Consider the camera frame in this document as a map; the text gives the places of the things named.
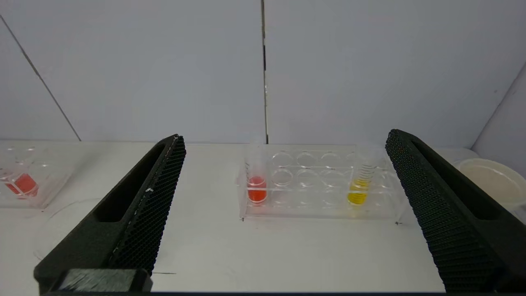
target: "test tube rack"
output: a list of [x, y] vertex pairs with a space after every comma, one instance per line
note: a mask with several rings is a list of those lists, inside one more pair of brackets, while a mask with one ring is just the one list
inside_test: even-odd
[[[264, 145], [265, 186], [250, 186], [247, 164], [237, 178], [240, 217], [273, 216], [301, 218], [383, 219], [398, 221], [408, 206], [384, 148], [377, 149], [373, 177], [366, 191], [351, 186], [357, 178], [363, 147], [346, 150], [303, 150], [292, 146]], [[251, 196], [264, 195], [254, 202]], [[366, 194], [361, 205], [349, 202], [349, 195]]]

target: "red object in container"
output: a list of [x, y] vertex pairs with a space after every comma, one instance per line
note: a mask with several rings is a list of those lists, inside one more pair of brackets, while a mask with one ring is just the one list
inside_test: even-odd
[[5, 183], [5, 185], [16, 195], [36, 196], [38, 193], [38, 185], [35, 180], [26, 173], [16, 179], [16, 187], [9, 183]]
[[[254, 176], [248, 180], [248, 188], [267, 188], [265, 178]], [[263, 202], [267, 198], [267, 190], [248, 190], [248, 199], [254, 203]]]

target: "white wall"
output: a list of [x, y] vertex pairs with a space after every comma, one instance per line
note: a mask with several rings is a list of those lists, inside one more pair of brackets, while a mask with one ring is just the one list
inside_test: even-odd
[[0, 139], [78, 141], [1, 20]]
[[83, 141], [265, 135], [259, 0], [0, 0], [0, 13]]
[[507, 165], [526, 177], [526, 67], [473, 146], [482, 158]]
[[471, 147], [526, 60], [526, 2], [265, 0], [271, 143]]

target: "graduated test tube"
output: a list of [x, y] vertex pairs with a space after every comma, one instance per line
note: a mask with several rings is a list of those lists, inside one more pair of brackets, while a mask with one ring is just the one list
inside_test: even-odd
[[347, 200], [352, 205], [363, 205], [369, 194], [372, 179], [382, 158], [379, 147], [360, 147], [356, 153], [355, 171], [349, 186]]
[[264, 144], [261, 139], [250, 142], [245, 156], [245, 171], [247, 175], [247, 195], [253, 203], [261, 203], [267, 199], [267, 181], [265, 179]]

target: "white table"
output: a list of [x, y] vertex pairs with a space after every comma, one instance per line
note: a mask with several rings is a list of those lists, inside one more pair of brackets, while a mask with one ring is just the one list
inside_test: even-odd
[[[48, 208], [0, 209], [0, 295], [37, 295], [33, 252], [41, 225], [74, 201], [104, 197], [153, 143], [67, 145], [84, 157]], [[418, 226], [240, 221], [235, 177], [243, 147], [187, 144], [153, 291], [444, 291]], [[477, 157], [466, 149], [439, 152], [450, 161]]]

